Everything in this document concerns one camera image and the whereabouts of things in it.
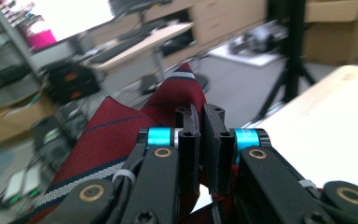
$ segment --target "tripod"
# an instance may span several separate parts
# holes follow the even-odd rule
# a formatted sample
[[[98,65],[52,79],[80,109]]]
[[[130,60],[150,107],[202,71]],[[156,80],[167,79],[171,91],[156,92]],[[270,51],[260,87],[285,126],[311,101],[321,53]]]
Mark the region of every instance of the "tripod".
[[[256,123],[263,119],[275,99],[279,89],[284,86],[285,93],[282,101],[286,104],[298,96],[298,81],[300,77],[304,77],[310,85],[315,84],[315,80],[304,67],[302,57],[302,45],[304,35],[304,16],[305,16],[305,0],[290,1],[290,21],[289,36],[286,56],[286,65],[283,68],[278,80],[274,84],[272,90],[258,115],[250,122]]]

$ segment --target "white cable tie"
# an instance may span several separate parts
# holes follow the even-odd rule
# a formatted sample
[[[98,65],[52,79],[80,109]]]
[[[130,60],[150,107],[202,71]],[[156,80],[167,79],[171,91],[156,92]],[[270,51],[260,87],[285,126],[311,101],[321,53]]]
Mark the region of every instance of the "white cable tie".
[[[308,180],[308,179],[299,180],[298,183],[303,188],[315,188],[315,189],[317,189],[316,185],[311,180]]]
[[[129,171],[129,170],[125,170],[125,169],[121,169],[121,170],[117,171],[117,172],[113,175],[112,183],[113,183],[113,181],[115,181],[115,179],[116,179],[118,176],[120,176],[120,175],[123,175],[123,176],[128,177],[128,178],[131,180],[132,186],[135,185],[135,179],[136,179],[135,174],[134,174],[133,172],[131,172],[131,171]]]

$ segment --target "cardboard box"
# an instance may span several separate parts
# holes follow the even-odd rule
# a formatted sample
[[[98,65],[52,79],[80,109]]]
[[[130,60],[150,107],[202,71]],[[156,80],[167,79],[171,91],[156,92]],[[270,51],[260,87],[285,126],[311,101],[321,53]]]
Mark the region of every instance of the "cardboard box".
[[[36,122],[54,114],[54,105],[46,94],[28,105],[34,97],[0,109],[0,144],[30,132]]]
[[[303,52],[307,62],[341,66],[358,60],[358,0],[309,0]]]

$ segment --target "red fabric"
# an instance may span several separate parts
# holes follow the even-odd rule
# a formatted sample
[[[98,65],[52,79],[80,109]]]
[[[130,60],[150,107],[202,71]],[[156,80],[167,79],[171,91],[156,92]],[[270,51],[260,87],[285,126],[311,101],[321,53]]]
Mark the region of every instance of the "red fabric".
[[[177,74],[190,73],[187,63],[176,70]],[[77,142],[72,153],[63,164],[51,182],[48,192],[52,192],[67,183],[92,173],[95,169],[111,161],[121,160],[131,153],[135,146],[137,133],[142,128],[153,126],[174,127],[175,108],[182,105],[193,104],[202,118],[202,107],[206,99],[200,84],[194,78],[176,77],[167,78],[156,92],[140,110],[126,107],[116,100],[107,97],[90,120],[88,126]],[[200,174],[201,181],[205,182],[205,175]],[[57,207],[57,202],[45,203],[35,210],[31,223],[36,223]],[[182,223],[208,223],[200,222],[207,220],[210,207],[189,216],[198,195],[182,195],[180,199],[180,220]],[[230,216],[233,204],[233,195],[217,199],[219,207],[227,213],[225,219]]]

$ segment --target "brass screw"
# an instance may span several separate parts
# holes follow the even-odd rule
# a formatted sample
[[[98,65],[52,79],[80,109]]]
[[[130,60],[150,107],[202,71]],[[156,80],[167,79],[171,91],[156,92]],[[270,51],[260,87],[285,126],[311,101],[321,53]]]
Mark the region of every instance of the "brass screw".
[[[358,191],[355,189],[339,187],[337,188],[337,194],[343,200],[346,200],[350,203],[358,204]]]
[[[162,147],[157,149],[154,152],[155,156],[160,157],[160,158],[165,158],[165,157],[169,157],[172,154],[172,151],[168,148]]]
[[[104,187],[102,185],[88,185],[79,193],[79,198],[83,202],[94,202],[103,196]]]
[[[260,149],[251,149],[249,150],[249,155],[255,157],[256,159],[263,160],[267,157],[267,153]]]

